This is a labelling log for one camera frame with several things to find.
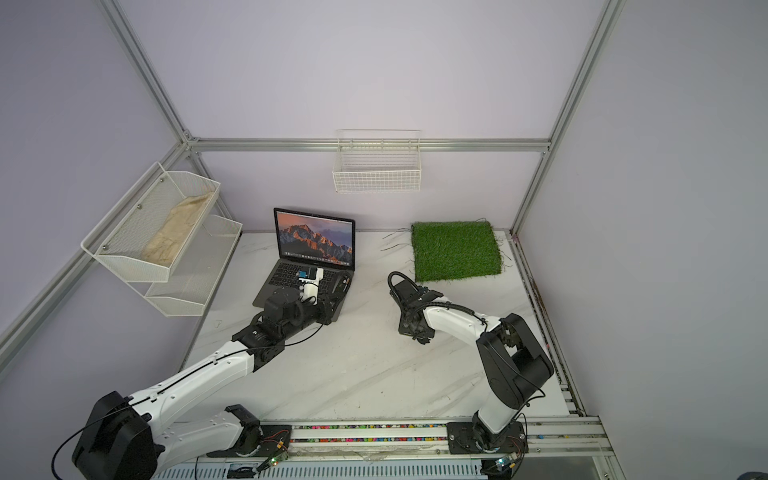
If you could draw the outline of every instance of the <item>beige cloth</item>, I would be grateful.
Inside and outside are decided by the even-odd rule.
[[[141,252],[141,259],[157,265],[170,266],[213,195],[210,193],[187,197],[171,208],[163,227]]]

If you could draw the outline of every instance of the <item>white wire basket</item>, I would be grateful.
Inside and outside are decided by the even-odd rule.
[[[422,160],[418,132],[386,132],[411,137],[381,140],[339,138],[333,167],[337,193],[413,192],[421,189]]]
[[[159,164],[150,170],[158,168],[159,177],[96,250],[89,250],[86,240],[81,243],[85,251],[126,283],[168,282],[219,196],[219,182],[190,172],[166,171]],[[170,265],[142,260],[144,248],[163,227],[170,209],[187,197],[205,194],[211,194],[210,198]]]
[[[243,229],[213,214],[202,224],[170,279],[152,283],[143,294],[165,316],[203,315]]]

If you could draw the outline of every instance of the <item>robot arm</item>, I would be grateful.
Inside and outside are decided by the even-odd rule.
[[[208,452],[236,456],[259,448],[260,422],[240,405],[199,422],[174,422],[228,383],[266,365],[291,336],[313,323],[321,328],[331,323],[343,295],[318,295],[323,277],[318,270],[303,293],[277,290],[250,325],[207,358],[128,397],[112,392],[99,399],[72,454],[83,476],[142,480]]]
[[[403,280],[393,285],[395,276]],[[475,414],[472,439],[479,451],[495,451],[518,427],[513,422],[526,402],[554,373],[528,324],[514,313],[505,318],[486,316],[450,303],[440,292],[419,286],[400,272],[390,273],[387,281],[389,294],[400,307],[402,335],[426,344],[441,330],[477,346],[492,394]],[[516,351],[510,356],[505,347]]]

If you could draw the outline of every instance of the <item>green turf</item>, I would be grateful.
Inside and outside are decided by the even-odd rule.
[[[417,282],[502,272],[502,254],[488,222],[414,223],[411,244]]]

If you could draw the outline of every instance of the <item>white table surface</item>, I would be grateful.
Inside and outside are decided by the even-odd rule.
[[[262,420],[448,419],[469,417],[490,387],[478,350],[444,332],[428,345],[397,333],[399,310],[386,277],[399,270],[413,278],[410,232],[358,232],[356,272],[337,322],[311,340],[291,346],[252,375],[223,387],[181,421],[215,415],[240,403]],[[503,232],[502,252],[512,257]],[[390,250],[387,247],[399,245]],[[261,309],[251,305],[278,260],[274,233],[240,238],[187,365],[213,353]],[[518,270],[505,257],[501,275],[425,283],[452,302],[477,312],[522,316],[541,340]],[[307,328],[296,342],[315,330]],[[524,409],[530,416],[568,415],[556,377],[547,396]]]

